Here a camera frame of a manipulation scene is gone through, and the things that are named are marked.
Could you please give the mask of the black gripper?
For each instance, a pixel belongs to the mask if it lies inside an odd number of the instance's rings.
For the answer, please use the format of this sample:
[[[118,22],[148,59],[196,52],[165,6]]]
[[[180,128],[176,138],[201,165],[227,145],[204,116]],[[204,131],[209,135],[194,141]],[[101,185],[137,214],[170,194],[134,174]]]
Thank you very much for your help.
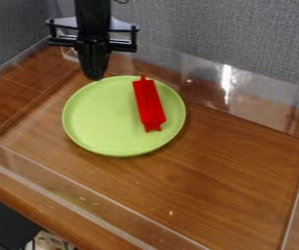
[[[74,47],[82,72],[92,80],[100,80],[104,76],[109,60],[108,52],[137,52],[140,27],[133,23],[110,18],[109,27],[102,31],[84,30],[78,27],[76,17],[49,19],[45,24],[49,28],[49,44]],[[112,38],[110,33],[128,33],[129,38]]]

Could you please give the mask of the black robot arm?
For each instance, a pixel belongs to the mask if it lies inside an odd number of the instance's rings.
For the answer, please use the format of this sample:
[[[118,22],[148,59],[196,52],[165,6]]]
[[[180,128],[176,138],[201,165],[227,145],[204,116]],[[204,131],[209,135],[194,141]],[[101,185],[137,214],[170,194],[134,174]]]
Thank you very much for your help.
[[[86,78],[100,80],[108,68],[109,55],[137,52],[136,24],[112,17],[110,0],[74,0],[76,15],[45,21],[48,44],[72,47]]]

